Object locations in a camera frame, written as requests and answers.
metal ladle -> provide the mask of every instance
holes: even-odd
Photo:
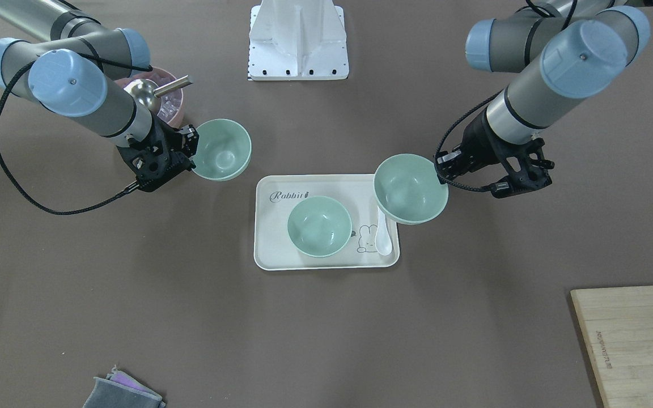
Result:
[[[135,98],[135,101],[143,104],[149,111],[158,114],[160,112],[160,97],[179,90],[190,85],[190,75],[185,75],[183,78],[178,78],[173,82],[166,83],[163,86],[158,86],[155,81],[151,79],[136,79],[125,86],[124,90]]]

white plastic mount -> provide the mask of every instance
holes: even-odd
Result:
[[[262,0],[251,9],[249,80],[349,75],[344,10],[332,0]]]

pink bowl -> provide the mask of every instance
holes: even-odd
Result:
[[[115,83],[125,88],[130,82],[136,79],[149,79],[158,84],[158,86],[173,82],[176,78],[172,73],[162,68],[153,67],[151,72],[138,73],[130,78],[116,80]],[[162,119],[170,127],[179,128],[183,124],[183,90],[174,90],[160,97],[160,112],[158,118]]]

white spoon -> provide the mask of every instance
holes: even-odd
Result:
[[[389,238],[389,231],[387,229],[387,219],[384,217],[384,212],[378,207],[376,209],[376,240],[374,246],[379,255],[387,256],[392,253],[392,239]]]

wooden cutting board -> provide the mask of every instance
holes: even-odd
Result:
[[[571,291],[606,408],[653,408],[653,286]]]

